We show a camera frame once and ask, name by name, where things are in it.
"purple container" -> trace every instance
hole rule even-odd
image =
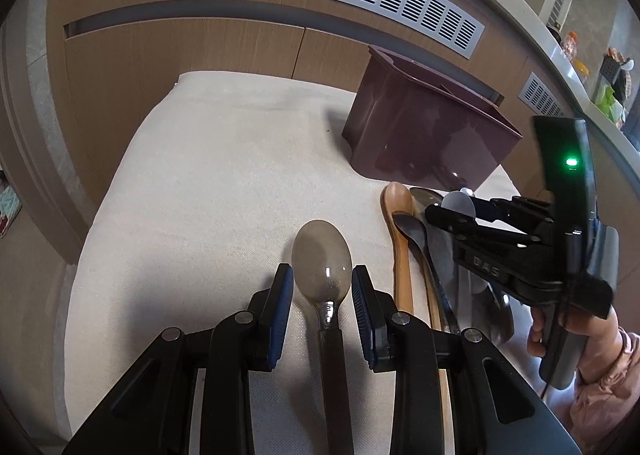
[[[371,58],[342,136],[364,177],[436,190],[478,187],[522,135],[489,100],[404,56]]]

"wooden spoon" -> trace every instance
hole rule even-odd
[[[380,197],[382,212],[394,245],[394,300],[398,310],[414,313],[414,297],[411,291],[409,271],[409,245],[406,238],[394,224],[394,211],[414,212],[414,198],[404,184],[392,182],[382,191]]]

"patterned cloth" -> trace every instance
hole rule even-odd
[[[580,373],[576,377],[569,431],[584,455],[600,452],[640,397],[640,336],[622,329],[620,334],[622,351],[608,374],[590,385],[582,383]]]
[[[21,207],[22,204],[11,186],[0,193],[0,237],[4,237]]]

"white tablecloth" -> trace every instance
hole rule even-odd
[[[192,72],[148,115],[95,217],[78,265],[65,336],[65,400],[76,431],[165,327],[213,327],[268,286],[311,219],[332,222],[354,265],[392,293],[392,249],[380,210],[385,182],[356,174],[340,133],[353,93],[290,79]],[[502,168],[478,189],[509,198]],[[413,277],[425,317],[424,284]],[[528,311],[506,351],[523,354]],[[351,294],[340,307],[356,453],[387,454],[394,374],[369,371]],[[282,359],[252,373],[257,454],[326,450],[317,323],[294,295]]]

